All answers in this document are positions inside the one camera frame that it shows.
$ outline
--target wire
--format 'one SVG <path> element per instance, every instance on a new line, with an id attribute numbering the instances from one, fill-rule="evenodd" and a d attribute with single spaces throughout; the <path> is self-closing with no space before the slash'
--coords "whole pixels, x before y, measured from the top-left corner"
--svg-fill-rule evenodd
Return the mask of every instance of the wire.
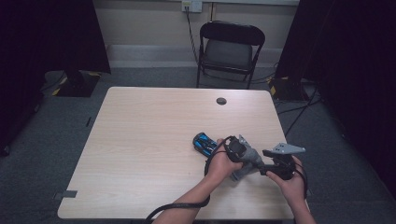
<path id="1" fill-rule="evenodd" d="M 213 7 L 214 7 L 215 3 L 212 3 L 212 6 L 210 8 L 210 20 L 213 21 Z"/>
<path id="2" fill-rule="evenodd" d="M 198 58 L 197 58 L 197 53 L 196 53 L 195 43 L 194 43 L 194 37 L 192 36 L 192 30 L 191 30 L 191 24 L 190 24 L 190 9 L 189 9 L 189 7 L 184 7 L 184 9 L 186 10 L 187 22 L 189 23 L 192 52 L 194 54 L 195 62 L 198 64 Z"/>
<path id="3" fill-rule="evenodd" d="M 213 75 L 209 75 L 207 72 L 205 72 L 204 70 L 201 70 L 203 73 L 204 73 L 204 75 L 206 75 L 206 76 L 208 76 L 208 77 L 212 77 L 212 78 L 216 78 L 216 79 L 221 79 L 221 80 L 226 80 L 226 81 L 231 81 L 231 82 L 237 82 L 237 83 L 245 83 L 246 81 L 244 81 L 244 80 L 236 80 L 236 79 L 231 79 L 231 78 L 227 78 L 227 77 L 215 77 L 215 76 L 213 76 Z M 263 80 L 263 79 L 266 79 L 266 78 L 268 78 L 268 77 L 271 77 L 271 76 L 273 76 L 275 73 L 272 73 L 272 74 L 270 74 L 270 75 L 268 75 L 268 76 L 266 76 L 266 77 L 260 77 L 260 78 L 257 78 L 257 79 L 252 79 L 251 80 L 251 84 L 261 84 L 261 83 L 267 83 L 267 80 L 265 80 L 265 81 L 260 81 L 260 80 Z"/>
<path id="4" fill-rule="evenodd" d="M 294 126 L 294 124 L 297 122 L 298 118 L 304 113 L 304 111 L 311 105 L 312 100 L 315 97 L 315 93 L 317 93 L 318 87 L 315 87 L 314 93 L 312 93 L 311 99 L 309 99 L 309 102 L 303 107 L 303 110 L 300 112 L 300 114 L 297 116 L 297 118 L 294 120 L 294 122 L 289 126 L 288 130 L 285 132 L 285 137 L 288 136 L 291 128 Z"/>
<path id="5" fill-rule="evenodd" d="M 316 100 L 314 103 L 312 103 L 312 104 L 310 104 L 310 105 L 315 105 L 315 104 L 317 104 L 317 103 L 319 103 L 319 102 L 321 102 L 321 98 L 318 99 L 318 100 Z M 277 103 L 277 104 L 284 104 L 284 103 L 301 103 L 301 102 L 284 102 L 284 101 L 281 101 L 281 102 L 276 102 L 276 103 Z M 303 108 L 305 108 L 305 107 L 307 107 L 307 106 L 308 106 L 308 105 L 302 105 L 302 106 L 299 106 L 299 107 L 296 107 L 296 108 L 293 108 L 293 109 L 288 109 L 288 110 L 279 112 L 279 113 L 277 113 L 277 114 L 278 114 L 278 115 L 281 115 L 281 114 L 284 114 L 284 113 L 287 113 L 287 112 L 290 112 L 290 111 L 303 109 Z"/>
<path id="6" fill-rule="evenodd" d="M 275 72 L 273 72 L 272 74 L 270 74 L 270 75 L 268 75 L 268 76 L 266 76 L 266 77 L 261 77 L 261 78 L 257 78 L 257 79 L 252 79 L 252 80 L 251 80 L 251 83 L 252 83 L 252 84 L 267 83 L 267 82 L 268 82 L 268 79 L 265 80 L 265 81 L 261 81 L 261 82 L 257 82 L 257 81 L 262 80 L 262 79 L 266 79 L 266 78 L 271 77 L 271 76 L 274 76 L 275 73 L 276 73 L 276 69 L 277 69 L 277 65 L 278 65 L 278 64 L 279 64 L 279 63 L 274 63 L 274 65 L 273 65 L 273 68 L 274 68 Z"/>
<path id="7" fill-rule="evenodd" d="M 212 162 L 213 158 L 219 154 L 220 152 L 226 152 L 226 151 L 218 151 L 218 149 L 224 145 L 224 143 L 232 138 L 231 136 L 226 137 L 220 144 L 216 146 L 216 148 L 213 150 L 212 154 L 210 157 L 207 159 L 206 165 L 205 165 L 205 170 L 204 170 L 204 175 L 207 175 L 207 172 L 209 171 L 209 165 L 210 162 Z M 159 212 L 166 210 L 166 209 L 172 209 L 172 208 L 201 208 L 205 207 L 209 204 L 210 201 L 210 195 L 201 203 L 169 203 L 166 205 L 163 205 L 161 207 L 158 207 L 154 211 L 152 211 L 148 217 L 146 217 L 145 221 L 143 222 L 144 224 L 149 224 L 151 219 Z"/>
<path id="8" fill-rule="evenodd" d="M 303 168 L 303 172 L 304 172 L 305 175 L 303 175 L 297 169 L 295 169 L 294 172 L 297 173 L 303 179 L 303 182 L 304 182 L 304 198 L 306 198 L 306 192 L 308 191 L 308 178 L 306 177 L 305 170 Z"/>

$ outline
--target white wall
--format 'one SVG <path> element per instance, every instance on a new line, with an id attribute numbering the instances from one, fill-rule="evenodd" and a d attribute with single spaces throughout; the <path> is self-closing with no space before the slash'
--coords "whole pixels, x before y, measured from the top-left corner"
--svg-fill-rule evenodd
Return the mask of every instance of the white wall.
<path id="1" fill-rule="evenodd" d="M 186 14 L 180 2 L 94 0 L 106 45 L 191 45 Z M 210 19 L 211 3 L 191 14 L 191 29 L 198 43 L 199 28 Z M 265 49 L 283 49 L 296 6 L 216 3 L 214 19 L 258 26 L 266 35 Z"/>

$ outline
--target table top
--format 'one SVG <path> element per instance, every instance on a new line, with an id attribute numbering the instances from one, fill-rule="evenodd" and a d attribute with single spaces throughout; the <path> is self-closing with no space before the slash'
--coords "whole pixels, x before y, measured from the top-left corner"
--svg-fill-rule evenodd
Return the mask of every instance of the table top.
<path id="1" fill-rule="evenodd" d="M 113 87 L 67 188 L 78 193 L 63 198 L 58 216 L 146 218 L 204 176 L 206 157 L 192 145 L 200 132 L 214 140 L 242 134 L 261 155 L 286 142 L 267 91 Z M 197 219 L 292 217 L 279 187 L 257 172 L 226 179 Z"/>

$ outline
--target wrist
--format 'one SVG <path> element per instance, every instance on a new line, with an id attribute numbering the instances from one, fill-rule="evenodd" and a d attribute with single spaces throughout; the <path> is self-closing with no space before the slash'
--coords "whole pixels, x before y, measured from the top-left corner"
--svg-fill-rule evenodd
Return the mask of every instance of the wrist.
<path id="1" fill-rule="evenodd" d="M 213 175 L 213 174 L 208 174 L 204 177 L 204 179 L 210 183 L 214 188 L 216 188 L 218 185 L 221 184 L 221 182 L 224 180 L 224 177 L 220 177 L 218 175 Z"/>
<path id="2" fill-rule="evenodd" d="M 293 212 L 303 212 L 303 211 L 309 212 L 305 200 L 289 200 L 288 204 L 291 210 L 293 210 Z"/>

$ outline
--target gray carpet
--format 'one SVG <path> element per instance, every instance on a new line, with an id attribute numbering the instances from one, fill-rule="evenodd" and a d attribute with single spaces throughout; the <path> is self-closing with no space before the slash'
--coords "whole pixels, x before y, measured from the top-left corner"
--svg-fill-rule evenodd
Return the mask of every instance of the gray carpet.
<path id="1" fill-rule="evenodd" d="M 272 68 L 259 68 L 254 78 L 273 72 Z M 61 74 L 47 73 L 47 85 Z M 0 158 L 0 223 L 130 223 L 129 220 L 61 220 L 56 215 L 60 201 L 52 197 L 67 188 L 108 88 L 194 88 L 195 75 L 196 68 L 189 67 L 114 68 L 111 75 L 101 77 L 90 98 L 51 96 L 56 86 L 44 91 L 40 109 L 10 145 L 10 156 Z M 210 77 L 204 77 L 203 83 L 227 89 L 246 87 L 246 83 Z M 258 83 L 251 89 L 268 90 L 268 87 Z M 313 89 L 306 86 L 309 94 Z M 275 105 L 281 112 L 304 103 L 275 101 Z M 284 131 L 300 111 L 279 115 Z M 89 117 L 92 120 L 87 127 Z M 299 158 L 308 173 L 312 195 L 307 200 L 314 217 L 318 223 L 329 224 L 396 223 L 396 203 L 343 134 L 342 124 L 320 102 L 309 106 L 287 135 L 290 144 L 307 150 Z"/>

